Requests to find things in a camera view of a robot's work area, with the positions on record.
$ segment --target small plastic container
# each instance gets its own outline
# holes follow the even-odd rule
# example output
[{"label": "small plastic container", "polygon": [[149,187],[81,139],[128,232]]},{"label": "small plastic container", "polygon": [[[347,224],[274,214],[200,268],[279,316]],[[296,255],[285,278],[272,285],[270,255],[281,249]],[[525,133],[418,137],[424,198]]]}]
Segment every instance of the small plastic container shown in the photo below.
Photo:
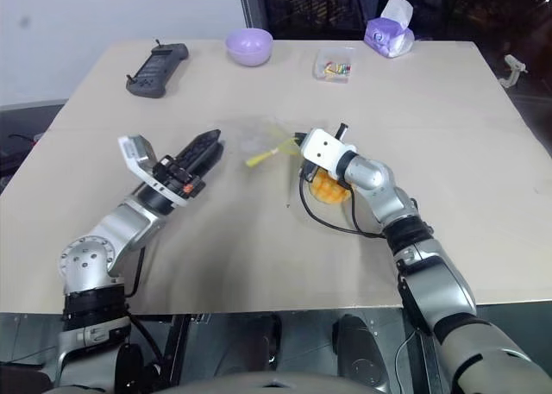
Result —
[{"label": "small plastic container", "polygon": [[346,84],[353,71],[353,57],[353,47],[321,48],[312,69],[314,78]]}]

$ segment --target white wall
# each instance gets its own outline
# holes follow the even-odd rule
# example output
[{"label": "white wall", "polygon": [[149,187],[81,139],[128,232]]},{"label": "white wall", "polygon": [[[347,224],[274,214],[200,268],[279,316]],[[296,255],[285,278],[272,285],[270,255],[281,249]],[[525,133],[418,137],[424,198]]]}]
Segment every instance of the white wall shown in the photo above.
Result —
[{"label": "white wall", "polygon": [[0,107],[68,98],[115,41],[244,26],[240,0],[0,0]]}]

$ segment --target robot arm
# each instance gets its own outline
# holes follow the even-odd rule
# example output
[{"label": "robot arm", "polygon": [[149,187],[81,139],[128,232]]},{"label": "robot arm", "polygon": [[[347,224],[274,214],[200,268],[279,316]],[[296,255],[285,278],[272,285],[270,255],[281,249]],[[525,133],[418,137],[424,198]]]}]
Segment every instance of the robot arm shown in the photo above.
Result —
[{"label": "robot arm", "polygon": [[435,336],[453,392],[552,392],[549,376],[500,329],[476,316],[466,280],[385,164],[361,157],[319,128],[306,135],[301,152],[309,166],[355,185],[366,199],[392,250],[405,310],[416,328]]},{"label": "robot arm", "polygon": [[[103,355],[116,360],[116,353],[130,331],[122,276],[125,259],[151,240],[174,208],[185,206],[187,199],[204,188],[202,177],[222,155],[219,135],[219,130],[201,134],[175,158],[167,155],[160,161],[143,137],[119,139],[127,167],[143,183],[60,256],[66,300],[56,386],[83,384],[82,374],[64,372],[73,356],[86,352],[88,358]],[[92,381],[89,386],[109,392],[113,381],[104,378]]]}]

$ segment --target orange object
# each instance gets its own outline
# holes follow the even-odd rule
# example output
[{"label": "orange object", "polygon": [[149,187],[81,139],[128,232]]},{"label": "orange object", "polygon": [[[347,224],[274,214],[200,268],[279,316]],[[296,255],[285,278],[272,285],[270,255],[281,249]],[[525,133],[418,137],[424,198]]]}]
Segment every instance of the orange object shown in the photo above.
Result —
[{"label": "orange object", "polygon": [[342,203],[351,197],[351,192],[341,187],[323,168],[318,169],[310,183],[310,193],[316,200],[326,204]]}]

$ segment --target purple bowl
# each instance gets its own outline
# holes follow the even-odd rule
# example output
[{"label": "purple bowl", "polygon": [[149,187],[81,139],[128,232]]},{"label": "purple bowl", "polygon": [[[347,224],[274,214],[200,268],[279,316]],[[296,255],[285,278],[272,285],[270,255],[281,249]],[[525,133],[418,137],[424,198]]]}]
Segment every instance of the purple bowl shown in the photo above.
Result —
[{"label": "purple bowl", "polygon": [[237,29],[226,38],[226,49],[240,65],[262,65],[273,51],[273,36],[264,29]]}]

